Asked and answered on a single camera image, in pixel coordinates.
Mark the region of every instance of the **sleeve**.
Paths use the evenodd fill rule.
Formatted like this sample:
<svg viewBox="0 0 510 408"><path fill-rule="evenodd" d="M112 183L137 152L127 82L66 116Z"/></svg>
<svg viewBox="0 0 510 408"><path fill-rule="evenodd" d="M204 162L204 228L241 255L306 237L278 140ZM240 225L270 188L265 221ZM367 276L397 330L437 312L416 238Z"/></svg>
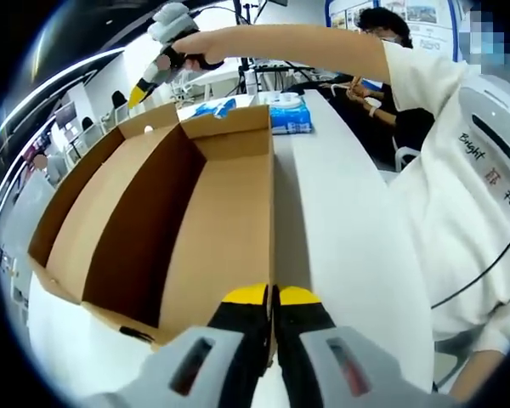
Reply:
<svg viewBox="0 0 510 408"><path fill-rule="evenodd" d="M474 345L474 351L496 350L506 354L509 349L510 302L495 311Z"/></svg>
<svg viewBox="0 0 510 408"><path fill-rule="evenodd" d="M468 65L445 55L383 42L397 111L423 108L435 117L468 73Z"/></svg>

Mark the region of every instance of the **cardboard box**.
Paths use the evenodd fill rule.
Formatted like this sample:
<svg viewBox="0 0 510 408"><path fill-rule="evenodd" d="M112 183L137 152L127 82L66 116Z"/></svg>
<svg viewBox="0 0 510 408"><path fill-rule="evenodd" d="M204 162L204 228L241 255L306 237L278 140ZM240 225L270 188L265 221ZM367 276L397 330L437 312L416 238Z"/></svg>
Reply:
<svg viewBox="0 0 510 408"><path fill-rule="evenodd" d="M179 123L165 105L78 162L28 252L48 292L162 345L204 326L227 292L272 283L273 234L268 107Z"/></svg>

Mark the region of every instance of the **white shirt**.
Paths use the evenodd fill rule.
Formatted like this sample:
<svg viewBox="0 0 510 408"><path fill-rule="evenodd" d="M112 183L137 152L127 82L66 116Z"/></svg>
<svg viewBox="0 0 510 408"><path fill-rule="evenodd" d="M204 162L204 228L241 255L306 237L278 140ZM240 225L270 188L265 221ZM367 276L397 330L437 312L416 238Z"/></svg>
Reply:
<svg viewBox="0 0 510 408"><path fill-rule="evenodd" d="M384 42L399 111L424 108L435 124L421 155L390 185L406 210L431 304L464 287L510 242L510 173L463 121L466 63ZM510 347L510 250L482 280L433 310L435 341L485 325L475 350Z"/></svg>

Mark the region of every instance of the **ceiling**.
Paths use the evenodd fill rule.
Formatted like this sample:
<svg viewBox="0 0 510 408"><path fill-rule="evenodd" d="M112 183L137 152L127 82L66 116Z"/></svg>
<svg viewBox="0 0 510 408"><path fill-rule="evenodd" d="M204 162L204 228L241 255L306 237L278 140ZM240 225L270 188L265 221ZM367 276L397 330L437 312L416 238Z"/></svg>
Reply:
<svg viewBox="0 0 510 408"><path fill-rule="evenodd" d="M150 17L164 3L163 0L66 2L42 27L20 64L4 97L0 124L26 95L50 77L78 61L125 46L139 37L151 23ZM183 3L196 9L215 0L185 0ZM101 70L115 57L100 59L64 76L15 115L1 132L2 137L8 138L7 148L2 149L2 159L10 162L15 158L26 141L47 121L67 89L75 85L74 81L87 81L91 72Z"/></svg>

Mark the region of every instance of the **ceiling light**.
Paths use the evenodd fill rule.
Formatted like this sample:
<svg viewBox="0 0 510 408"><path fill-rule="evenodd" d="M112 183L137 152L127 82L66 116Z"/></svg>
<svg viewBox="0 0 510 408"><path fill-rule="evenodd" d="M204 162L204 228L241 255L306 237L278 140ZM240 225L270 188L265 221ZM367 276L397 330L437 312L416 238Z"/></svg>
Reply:
<svg viewBox="0 0 510 408"><path fill-rule="evenodd" d="M92 57L89 57L87 59L84 59L82 61L77 62L74 65L69 66L65 70L59 72L55 76L50 77L46 82L44 82L42 85L34 89L32 92L28 94L26 98L20 101L20 103L13 108L13 110L9 113L9 115L4 119L2 124L0 125L0 132L6 127L6 125L13 119L15 115L17 115L25 106L27 106L33 99L35 99L39 94L41 94L46 88L53 85L55 82L57 82L59 79L65 77L66 75L70 74L71 72L75 71L77 68L81 68L84 65L90 64L96 60L100 60L102 58L108 57L113 54L119 54L124 51L124 47L112 49L110 51L106 51L101 54L93 55Z"/></svg>

